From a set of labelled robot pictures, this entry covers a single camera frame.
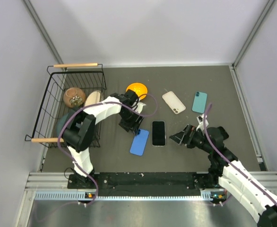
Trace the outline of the blue phone case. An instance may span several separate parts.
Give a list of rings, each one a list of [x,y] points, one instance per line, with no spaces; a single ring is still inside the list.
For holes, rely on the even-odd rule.
[[[136,156],[142,156],[147,144],[149,131],[140,129],[138,134],[134,137],[130,153]]]

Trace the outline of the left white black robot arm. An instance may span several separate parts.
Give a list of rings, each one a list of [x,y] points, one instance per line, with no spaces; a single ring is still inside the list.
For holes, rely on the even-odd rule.
[[[97,124],[119,114],[119,125],[125,131],[138,135],[143,120],[140,114],[145,105],[134,91],[128,90],[125,94],[113,93],[104,101],[79,112],[71,121],[65,121],[68,125],[62,138],[73,158],[74,175],[83,187],[92,186],[95,180],[89,147],[94,141]]]

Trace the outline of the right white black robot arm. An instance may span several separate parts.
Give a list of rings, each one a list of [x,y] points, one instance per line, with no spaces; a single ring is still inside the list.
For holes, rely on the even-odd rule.
[[[196,179],[199,189],[226,189],[253,217],[259,227],[277,227],[277,196],[266,189],[225,145],[229,135],[223,127],[209,127],[202,132],[192,125],[169,138],[187,148],[208,153],[208,173]]]

